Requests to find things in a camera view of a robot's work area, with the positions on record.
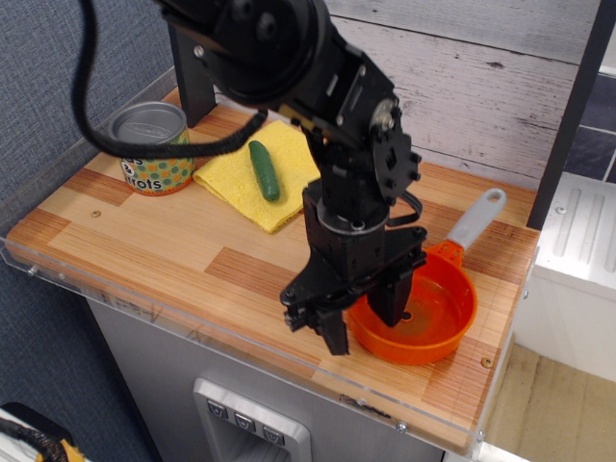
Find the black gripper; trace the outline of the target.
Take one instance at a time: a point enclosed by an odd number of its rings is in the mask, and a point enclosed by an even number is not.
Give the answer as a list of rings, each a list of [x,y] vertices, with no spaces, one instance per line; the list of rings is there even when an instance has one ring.
[[[316,218],[305,220],[310,256],[281,293],[285,322],[295,332],[309,327],[334,356],[348,355],[343,311],[365,296],[389,327],[402,319],[414,271],[425,264],[427,231],[420,226],[334,232]]]

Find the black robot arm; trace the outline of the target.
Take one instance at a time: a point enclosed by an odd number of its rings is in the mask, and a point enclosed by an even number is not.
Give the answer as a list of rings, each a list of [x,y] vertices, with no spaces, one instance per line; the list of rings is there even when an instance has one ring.
[[[165,1],[165,20],[203,48],[214,84],[304,133],[320,176],[302,194],[310,258],[283,291],[286,323],[348,352],[343,312],[365,297],[389,326],[425,262],[420,156],[393,83],[333,25],[322,1]]]

